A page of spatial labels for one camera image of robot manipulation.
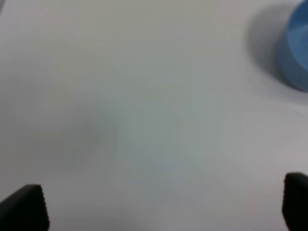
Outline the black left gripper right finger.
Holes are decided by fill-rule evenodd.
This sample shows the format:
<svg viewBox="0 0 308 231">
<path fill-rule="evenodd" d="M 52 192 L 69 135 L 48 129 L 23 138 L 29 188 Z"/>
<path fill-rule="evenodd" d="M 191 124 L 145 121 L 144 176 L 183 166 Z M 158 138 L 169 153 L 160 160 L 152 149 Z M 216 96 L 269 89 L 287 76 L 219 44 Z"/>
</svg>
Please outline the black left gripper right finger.
<svg viewBox="0 0 308 231">
<path fill-rule="evenodd" d="M 308 229 L 308 177 L 300 172 L 288 173 L 284 179 L 282 215 L 290 231 Z"/>
</svg>

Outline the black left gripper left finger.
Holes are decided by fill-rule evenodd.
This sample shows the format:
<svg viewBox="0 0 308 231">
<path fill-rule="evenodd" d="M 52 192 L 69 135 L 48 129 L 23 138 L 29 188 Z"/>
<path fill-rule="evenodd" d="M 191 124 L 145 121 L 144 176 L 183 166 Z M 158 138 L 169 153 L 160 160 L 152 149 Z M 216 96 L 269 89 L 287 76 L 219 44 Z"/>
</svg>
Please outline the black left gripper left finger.
<svg viewBox="0 0 308 231">
<path fill-rule="evenodd" d="M 28 184 L 0 202 L 2 231 L 47 231 L 50 228 L 41 185 Z"/>
</svg>

